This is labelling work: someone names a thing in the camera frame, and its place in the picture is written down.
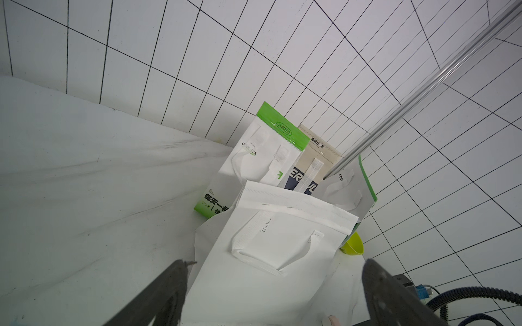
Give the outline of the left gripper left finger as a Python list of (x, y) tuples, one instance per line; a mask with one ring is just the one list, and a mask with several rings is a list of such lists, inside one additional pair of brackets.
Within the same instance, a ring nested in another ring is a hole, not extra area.
[(106, 325), (179, 325), (194, 262), (178, 259)]

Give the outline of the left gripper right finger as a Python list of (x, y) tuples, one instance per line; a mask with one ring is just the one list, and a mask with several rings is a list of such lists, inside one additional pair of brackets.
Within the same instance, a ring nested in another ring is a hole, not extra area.
[(364, 263), (362, 284), (371, 325), (446, 325), (373, 259)]

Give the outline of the white paper bag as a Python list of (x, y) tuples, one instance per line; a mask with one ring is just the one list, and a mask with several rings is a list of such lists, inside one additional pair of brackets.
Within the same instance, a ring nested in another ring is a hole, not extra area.
[(247, 182), (229, 210), (195, 232), (182, 323), (296, 321), (356, 222), (323, 200)]

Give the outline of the pink stapler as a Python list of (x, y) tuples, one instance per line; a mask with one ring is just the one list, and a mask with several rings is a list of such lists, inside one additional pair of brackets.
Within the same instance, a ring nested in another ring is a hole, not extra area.
[(333, 315), (330, 315), (330, 316), (324, 315), (324, 317), (322, 318), (321, 326), (340, 326), (340, 325), (341, 324), (340, 324), (339, 320)]

